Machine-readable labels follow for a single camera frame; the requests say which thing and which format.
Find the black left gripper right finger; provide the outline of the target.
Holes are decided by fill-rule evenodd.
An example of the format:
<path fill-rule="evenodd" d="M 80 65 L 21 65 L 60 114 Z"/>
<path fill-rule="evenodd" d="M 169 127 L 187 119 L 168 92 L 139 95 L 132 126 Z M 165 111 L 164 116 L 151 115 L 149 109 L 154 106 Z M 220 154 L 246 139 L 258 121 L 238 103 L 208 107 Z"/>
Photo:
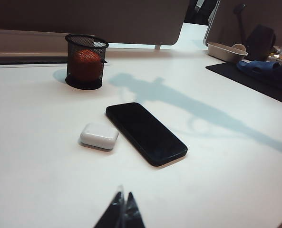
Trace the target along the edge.
<path fill-rule="evenodd" d="M 125 207 L 125 227 L 126 228 L 145 228 L 140 210 L 136 200 L 129 192 Z"/>

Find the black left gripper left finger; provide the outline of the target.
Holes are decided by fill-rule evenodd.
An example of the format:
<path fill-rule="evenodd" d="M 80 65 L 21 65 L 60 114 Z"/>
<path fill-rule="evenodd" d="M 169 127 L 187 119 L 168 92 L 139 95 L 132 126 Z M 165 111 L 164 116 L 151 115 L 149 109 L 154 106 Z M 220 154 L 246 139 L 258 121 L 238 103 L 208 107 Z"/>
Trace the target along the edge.
<path fill-rule="evenodd" d="M 123 214 L 124 214 L 124 188 L 122 185 L 118 186 L 115 195 L 105 212 L 102 214 L 95 228 L 123 228 Z"/>

